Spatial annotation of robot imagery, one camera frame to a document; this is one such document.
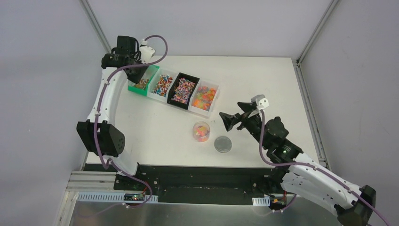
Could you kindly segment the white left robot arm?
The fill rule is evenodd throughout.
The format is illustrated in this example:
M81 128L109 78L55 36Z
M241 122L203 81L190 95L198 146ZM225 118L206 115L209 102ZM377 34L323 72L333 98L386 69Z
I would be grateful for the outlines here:
M125 183L131 190L143 186L143 177L136 173L137 164L130 162L125 150L124 134L115 126L120 94L127 81L138 83L147 67L119 70L126 65L150 62L155 49L146 40L118 36L117 46L101 60L102 77L93 108L85 121L77 123L77 133L88 152L94 153L105 164L114 163L119 172L128 173Z

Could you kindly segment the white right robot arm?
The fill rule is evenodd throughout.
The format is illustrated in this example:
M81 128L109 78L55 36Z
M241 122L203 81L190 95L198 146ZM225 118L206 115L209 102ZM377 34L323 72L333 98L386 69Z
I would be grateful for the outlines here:
M337 176L310 158L288 138L289 131L279 116L266 120L265 108L256 102L238 102L243 113L220 112L225 129L235 125L246 129L259 143L261 159L273 166L267 187L273 193L284 190L328 210L343 226L367 226L375 211L376 190L358 186Z

